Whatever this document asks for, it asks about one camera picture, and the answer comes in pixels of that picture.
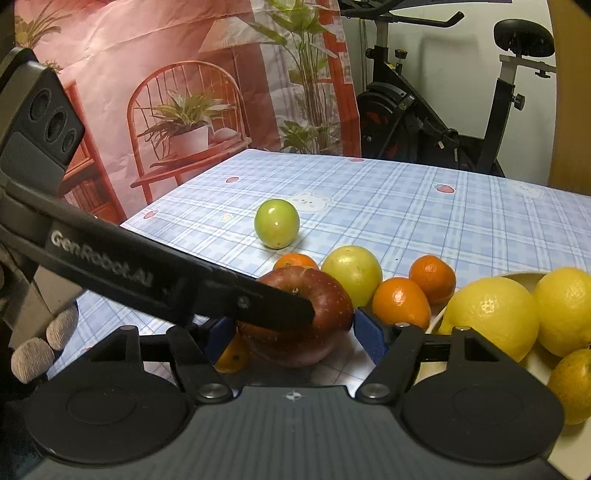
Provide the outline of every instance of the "gray gripper base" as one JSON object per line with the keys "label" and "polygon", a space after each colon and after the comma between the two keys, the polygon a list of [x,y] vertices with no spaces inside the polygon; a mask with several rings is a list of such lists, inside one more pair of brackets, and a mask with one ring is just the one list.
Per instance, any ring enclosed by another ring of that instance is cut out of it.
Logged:
{"label": "gray gripper base", "polygon": [[45,459],[26,480],[558,480],[542,459],[487,468],[417,445],[386,407],[344,387],[245,387],[230,403],[199,408],[153,455],[110,468]]}

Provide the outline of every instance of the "backdrop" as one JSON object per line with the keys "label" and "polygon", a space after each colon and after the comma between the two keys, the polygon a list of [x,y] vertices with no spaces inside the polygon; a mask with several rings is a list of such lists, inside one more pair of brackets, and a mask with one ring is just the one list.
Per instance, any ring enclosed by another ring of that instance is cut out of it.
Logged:
{"label": "backdrop", "polygon": [[86,126],[60,194],[121,223],[246,148],[360,155],[336,0],[17,0]]}

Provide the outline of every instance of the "tablecloth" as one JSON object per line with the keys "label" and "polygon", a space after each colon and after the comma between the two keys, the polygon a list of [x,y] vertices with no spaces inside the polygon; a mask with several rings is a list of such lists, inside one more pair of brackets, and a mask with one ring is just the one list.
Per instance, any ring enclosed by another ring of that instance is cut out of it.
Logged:
{"label": "tablecloth", "polygon": [[[289,247],[272,251],[254,231],[258,206],[290,201],[301,219]],[[341,245],[374,253],[384,279],[408,275],[424,254],[456,272],[457,287],[508,271],[591,268],[591,199],[465,171],[358,158],[246,150],[191,179],[123,224],[163,244],[256,277],[287,252],[319,264]],[[119,326],[141,334],[170,324],[93,292],[79,299],[80,322],[50,376]],[[352,332],[321,363],[282,369],[254,359],[228,375],[254,384],[343,384],[351,393],[373,368]],[[146,370],[170,378],[167,364]]]}

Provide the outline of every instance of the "exercise bike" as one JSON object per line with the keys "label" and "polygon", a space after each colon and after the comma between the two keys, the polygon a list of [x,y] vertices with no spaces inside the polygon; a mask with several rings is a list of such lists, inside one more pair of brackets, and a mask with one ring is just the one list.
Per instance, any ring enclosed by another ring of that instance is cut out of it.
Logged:
{"label": "exercise bike", "polygon": [[496,81],[484,138],[469,137],[449,128],[404,77],[402,61],[407,56],[406,51],[395,50],[395,66],[388,61],[390,23],[449,28],[462,20],[464,14],[457,12],[447,21],[438,21],[390,13],[400,3],[401,0],[381,3],[339,0],[344,17],[373,20],[376,24],[375,46],[365,53],[374,61],[373,81],[357,97],[362,156],[504,177],[496,157],[509,112],[511,106],[518,110],[525,106],[525,97],[514,94],[517,67],[538,70],[536,75],[542,78],[556,73],[554,66],[523,58],[553,55],[552,35],[541,25],[527,20],[502,20],[495,25],[496,45],[505,51],[511,50],[514,56],[501,54],[499,57],[501,74]]}

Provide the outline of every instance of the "white flower pot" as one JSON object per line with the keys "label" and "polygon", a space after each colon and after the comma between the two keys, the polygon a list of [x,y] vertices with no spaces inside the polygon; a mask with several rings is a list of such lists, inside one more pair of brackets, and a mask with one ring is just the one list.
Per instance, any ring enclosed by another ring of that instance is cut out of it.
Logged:
{"label": "white flower pot", "polygon": [[203,125],[182,135],[170,137],[170,153],[178,157],[188,157],[206,150],[209,146],[209,127]]}

